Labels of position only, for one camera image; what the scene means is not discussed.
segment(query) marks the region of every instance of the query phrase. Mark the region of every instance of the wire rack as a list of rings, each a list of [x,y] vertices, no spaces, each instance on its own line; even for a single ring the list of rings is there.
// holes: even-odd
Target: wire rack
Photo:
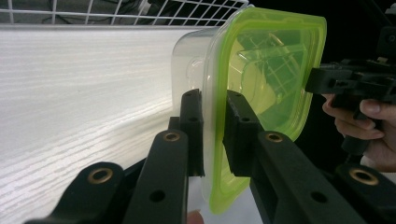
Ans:
[[[248,0],[2,0],[0,23],[221,26]]]

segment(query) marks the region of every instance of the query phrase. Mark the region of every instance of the mounting hole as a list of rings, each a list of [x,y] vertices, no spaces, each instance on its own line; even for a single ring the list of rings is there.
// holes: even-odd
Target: mounting hole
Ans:
[[[318,191],[312,192],[311,197],[313,200],[315,200],[318,203],[326,203],[327,202],[327,197]]]
[[[265,135],[265,137],[267,138],[267,140],[270,140],[271,142],[279,143],[283,141],[282,136],[280,136],[277,133],[268,133],[267,135]]]
[[[189,121],[196,122],[196,121],[198,121],[198,118],[189,118]]]
[[[365,185],[375,186],[378,184],[378,178],[362,169],[350,169],[349,174],[355,180]]]
[[[178,133],[166,133],[163,136],[163,140],[167,142],[176,142],[180,138],[180,135]]]
[[[92,170],[88,175],[88,182],[91,184],[103,184],[113,176],[113,171],[109,168],[98,168]]]
[[[155,190],[149,195],[149,199],[154,203],[159,203],[165,199],[165,192],[162,190]]]

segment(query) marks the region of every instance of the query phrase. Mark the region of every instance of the wood grain surface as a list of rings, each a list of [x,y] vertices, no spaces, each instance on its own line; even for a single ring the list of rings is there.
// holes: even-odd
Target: wood grain surface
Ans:
[[[45,217],[77,173],[144,159],[172,110],[180,28],[0,27],[0,223]]]

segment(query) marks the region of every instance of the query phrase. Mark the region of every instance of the green lid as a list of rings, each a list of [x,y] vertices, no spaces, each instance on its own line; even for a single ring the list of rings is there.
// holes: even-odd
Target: green lid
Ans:
[[[248,7],[223,25],[213,80],[214,164],[209,206],[225,211],[248,186],[235,177],[222,144],[227,89],[244,94],[266,131],[291,140],[301,133],[312,95],[304,91],[312,67],[318,67],[326,36],[324,18]]]

